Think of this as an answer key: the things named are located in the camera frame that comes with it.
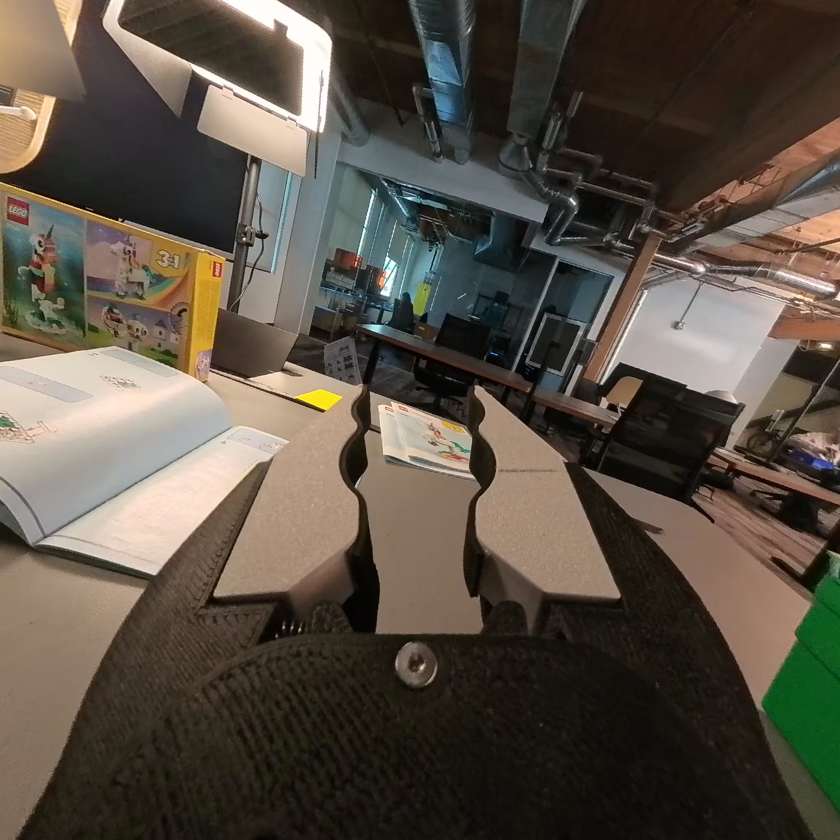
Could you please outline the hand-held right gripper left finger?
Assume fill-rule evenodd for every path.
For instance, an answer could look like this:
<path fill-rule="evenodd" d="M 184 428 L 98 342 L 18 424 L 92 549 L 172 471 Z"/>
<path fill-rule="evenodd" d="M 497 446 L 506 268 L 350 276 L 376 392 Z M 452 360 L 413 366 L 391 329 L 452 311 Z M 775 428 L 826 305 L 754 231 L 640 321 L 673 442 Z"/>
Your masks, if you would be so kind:
<path fill-rule="evenodd" d="M 356 386 L 272 459 L 214 598 L 276 602 L 300 621 L 336 602 L 351 621 L 377 620 L 380 581 L 358 489 L 370 425 L 369 389 Z"/>

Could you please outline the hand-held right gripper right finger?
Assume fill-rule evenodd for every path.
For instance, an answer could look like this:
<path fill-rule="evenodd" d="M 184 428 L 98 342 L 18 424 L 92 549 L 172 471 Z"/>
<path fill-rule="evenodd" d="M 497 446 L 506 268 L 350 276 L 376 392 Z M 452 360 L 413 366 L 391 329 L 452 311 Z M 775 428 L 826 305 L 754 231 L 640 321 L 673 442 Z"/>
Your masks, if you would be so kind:
<path fill-rule="evenodd" d="M 618 606 L 565 458 L 481 386 L 469 390 L 467 428 L 478 486 L 465 531 L 469 595 L 490 606 L 519 604 L 532 634 L 552 606 Z"/>

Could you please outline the yellow lego set box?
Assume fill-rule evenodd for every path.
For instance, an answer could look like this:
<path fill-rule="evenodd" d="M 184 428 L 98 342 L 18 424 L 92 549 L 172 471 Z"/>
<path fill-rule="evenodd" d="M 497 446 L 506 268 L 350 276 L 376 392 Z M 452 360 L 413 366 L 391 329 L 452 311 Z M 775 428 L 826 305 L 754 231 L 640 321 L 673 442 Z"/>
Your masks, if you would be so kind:
<path fill-rule="evenodd" d="M 2 184 L 1 258 L 3 333 L 208 379 L 224 257 Z"/>

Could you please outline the small wooden table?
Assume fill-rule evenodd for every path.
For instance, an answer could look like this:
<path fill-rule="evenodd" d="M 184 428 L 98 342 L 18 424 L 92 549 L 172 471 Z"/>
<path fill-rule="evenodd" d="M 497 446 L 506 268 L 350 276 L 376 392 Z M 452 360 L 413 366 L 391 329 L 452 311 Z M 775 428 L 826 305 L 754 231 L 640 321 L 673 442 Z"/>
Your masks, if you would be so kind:
<path fill-rule="evenodd" d="M 579 442 L 581 452 L 602 441 L 620 417 L 619 413 L 595 403 L 543 388 L 529 395 L 521 419 L 531 422 L 538 410 L 542 412 L 545 433 L 552 430 L 574 438 Z"/>

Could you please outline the wooden chair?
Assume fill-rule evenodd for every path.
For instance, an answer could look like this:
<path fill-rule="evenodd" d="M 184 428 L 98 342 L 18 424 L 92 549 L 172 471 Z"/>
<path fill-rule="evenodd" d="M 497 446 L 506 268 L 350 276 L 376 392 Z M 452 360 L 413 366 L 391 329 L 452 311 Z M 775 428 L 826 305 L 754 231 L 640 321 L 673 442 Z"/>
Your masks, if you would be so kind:
<path fill-rule="evenodd" d="M 596 441 L 594 441 L 591 449 L 592 464 L 595 465 L 602 456 L 606 442 L 617 424 L 617 418 L 619 418 L 630 406 L 631 402 L 635 398 L 635 395 L 645 384 L 647 378 L 648 375 L 646 373 L 625 375 L 614 384 L 608 393 L 605 394 L 605 409 L 609 413 L 616 415 L 616 421 L 609 429 L 604 427 L 601 431 L 599 431 Z"/>

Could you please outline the small upright paper leaflet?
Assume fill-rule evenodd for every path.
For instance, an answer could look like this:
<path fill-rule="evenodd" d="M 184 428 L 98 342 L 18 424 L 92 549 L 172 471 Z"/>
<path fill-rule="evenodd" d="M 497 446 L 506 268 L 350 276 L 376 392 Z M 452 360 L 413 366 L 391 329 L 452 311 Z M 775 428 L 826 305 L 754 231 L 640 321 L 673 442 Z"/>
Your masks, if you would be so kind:
<path fill-rule="evenodd" d="M 326 343 L 323 347 L 324 374 L 349 385 L 362 384 L 355 340 L 348 336 Z"/>

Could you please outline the black mesh chair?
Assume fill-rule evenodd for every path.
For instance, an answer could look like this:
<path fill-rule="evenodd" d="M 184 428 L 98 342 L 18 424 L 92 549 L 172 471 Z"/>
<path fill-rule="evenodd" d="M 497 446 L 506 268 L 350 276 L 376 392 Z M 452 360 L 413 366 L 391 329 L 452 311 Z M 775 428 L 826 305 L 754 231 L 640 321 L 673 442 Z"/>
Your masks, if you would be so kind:
<path fill-rule="evenodd" d="M 691 506 L 709 457 L 726 444 L 742 409 L 728 392 L 696 392 L 647 374 L 594 470 Z"/>

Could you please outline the dark grey board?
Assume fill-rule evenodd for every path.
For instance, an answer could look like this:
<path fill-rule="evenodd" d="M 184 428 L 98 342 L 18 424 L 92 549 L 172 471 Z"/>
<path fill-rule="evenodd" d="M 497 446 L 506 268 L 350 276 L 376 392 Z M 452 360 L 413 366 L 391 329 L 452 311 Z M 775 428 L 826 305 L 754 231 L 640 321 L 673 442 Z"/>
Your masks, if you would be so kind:
<path fill-rule="evenodd" d="M 243 378 L 281 372 L 297 339 L 295 332 L 220 308 L 211 369 Z"/>

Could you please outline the white framed panel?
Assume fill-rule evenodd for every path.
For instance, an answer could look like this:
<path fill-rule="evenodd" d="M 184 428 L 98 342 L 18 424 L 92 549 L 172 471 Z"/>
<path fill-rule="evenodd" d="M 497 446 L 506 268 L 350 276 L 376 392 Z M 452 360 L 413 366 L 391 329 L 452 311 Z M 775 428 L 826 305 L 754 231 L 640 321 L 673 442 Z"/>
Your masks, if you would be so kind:
<path fill-rule="evenodd" d="M 586 331 L 587 325 L 581 320 L 545 312 L 526 356 L 526 368 L 566 376 L 571 369 L 572 355 Z"/>

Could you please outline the long wooden table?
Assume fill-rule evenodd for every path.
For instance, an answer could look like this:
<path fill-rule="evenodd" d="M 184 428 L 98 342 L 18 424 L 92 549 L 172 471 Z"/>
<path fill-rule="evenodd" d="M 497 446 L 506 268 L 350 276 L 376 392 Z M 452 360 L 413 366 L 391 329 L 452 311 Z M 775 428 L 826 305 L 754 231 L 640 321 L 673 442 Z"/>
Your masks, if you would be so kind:
<path fill-rule="evenodd" d="M 386 343 L 410 353 L 418 360 L 438 362 L 467 373 L 477 383 L 491 382 L 502 385 L 502 403 L 506 402 L 512 391 L 523 394 L 532 393 L 533 385 L 514 371 L 508 371 L 484 360 L 419 339 L 385 325 L 356 324 L 353 331 L 372 340 L 371 351 L 361 377 L 364 385 L 371 384 L 382 345 Z"/>

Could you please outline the low wooden bench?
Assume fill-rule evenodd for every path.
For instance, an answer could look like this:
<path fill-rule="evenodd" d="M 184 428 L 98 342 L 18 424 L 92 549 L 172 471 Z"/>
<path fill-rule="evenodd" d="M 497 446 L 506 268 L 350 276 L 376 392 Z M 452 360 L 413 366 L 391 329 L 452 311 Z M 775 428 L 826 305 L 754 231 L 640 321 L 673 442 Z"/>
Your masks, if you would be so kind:
<path fill-rule="evenodd" d="M 712 466 L 725 467 L 729 474 L 747 477 L 762 482 L 769 487 L 785 490 L 801 497 L 809 497 L 830 507 L 839 507 L 838 493 L 825 488 L 811 478 L 754 464 L 739 454 L 723 448 L 716 449 L 709 457 L 708 462 Z"/>

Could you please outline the black light stand pole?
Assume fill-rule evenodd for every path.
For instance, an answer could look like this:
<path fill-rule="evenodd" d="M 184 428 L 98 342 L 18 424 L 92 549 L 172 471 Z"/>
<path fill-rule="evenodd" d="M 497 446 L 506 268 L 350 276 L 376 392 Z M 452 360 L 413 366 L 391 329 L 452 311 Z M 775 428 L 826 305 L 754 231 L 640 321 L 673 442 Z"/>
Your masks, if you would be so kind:
<path fill-rule="evenodd" d="M 234 240 L 234 258 L 228 283 L 227 305 L 229 312 L 238 312 L 239 302 L 245 289 L 245 271 L 249 250 L 257 240 L 253 219 L 259 194 L 259 176 L 262 160 L 250 154 L 244 180 L 241 207 L 238 215 Z"/>

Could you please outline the green box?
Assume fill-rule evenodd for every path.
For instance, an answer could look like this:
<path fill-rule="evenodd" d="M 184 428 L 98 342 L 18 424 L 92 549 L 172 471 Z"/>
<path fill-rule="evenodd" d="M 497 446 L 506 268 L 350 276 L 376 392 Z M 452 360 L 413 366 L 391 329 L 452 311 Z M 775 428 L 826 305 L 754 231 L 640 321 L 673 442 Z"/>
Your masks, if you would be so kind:
<path fill-rule="evenodd" d="M 763 709 L 826 796 L 839 803 L 838 553 L 823 551 L 803 581 L 812 604 L 763 699 Z"/>

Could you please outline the large black display panel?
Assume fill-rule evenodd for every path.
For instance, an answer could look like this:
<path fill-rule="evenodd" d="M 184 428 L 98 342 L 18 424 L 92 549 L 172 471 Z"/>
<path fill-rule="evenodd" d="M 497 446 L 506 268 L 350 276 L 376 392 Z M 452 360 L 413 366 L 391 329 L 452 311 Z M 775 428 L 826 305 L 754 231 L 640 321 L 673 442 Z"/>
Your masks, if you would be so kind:
<path fill-rule="evenodd" d="M 246 157 L 197 130 L 207 85 L 177 117 L 105 32 L 80 34 L 86 100 L 57 103 L 41 152 L 3 181 L 231 252 Z"/>

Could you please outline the wooden support post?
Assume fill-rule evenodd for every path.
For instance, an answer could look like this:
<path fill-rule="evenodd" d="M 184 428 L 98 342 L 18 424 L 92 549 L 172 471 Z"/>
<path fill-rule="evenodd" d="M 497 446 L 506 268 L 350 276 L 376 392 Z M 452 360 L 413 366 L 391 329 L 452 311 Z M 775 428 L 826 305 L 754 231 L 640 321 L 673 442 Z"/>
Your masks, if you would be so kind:
<path fill-rule="evenodd" d="M 607 314 L 583 377 L 599 382 L 614 356 L 641 294 L 641 286 L 659 248 L 660 239 L 648 234 L 633 250 L 633 259 Z"/>

